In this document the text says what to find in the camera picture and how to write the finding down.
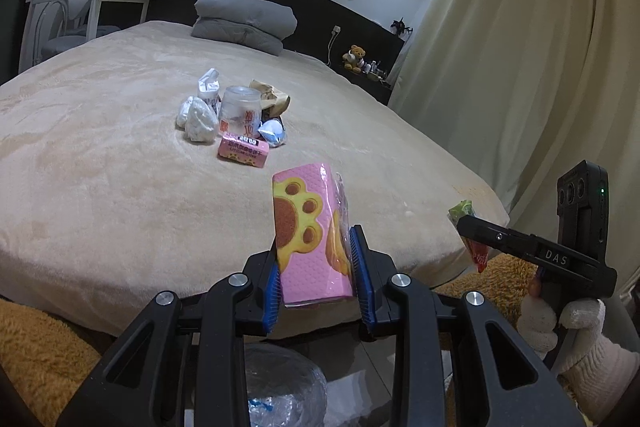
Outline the right hand in white glove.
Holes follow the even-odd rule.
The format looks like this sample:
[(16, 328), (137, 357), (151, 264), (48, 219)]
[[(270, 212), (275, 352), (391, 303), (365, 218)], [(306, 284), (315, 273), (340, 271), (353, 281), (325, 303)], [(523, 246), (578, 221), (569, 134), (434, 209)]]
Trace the right hand in white glove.
[(576, 333), (573, 346), (559, 366), (578, 407), (596, 426), (639, 424), (639, 355), (603, 335), (605, 304), (600, 299), (567, 303), (561, 314), (540, 297), (533, 279), (521, 303), (516, 329), (544, 358), (558, 344), (556, 326)]

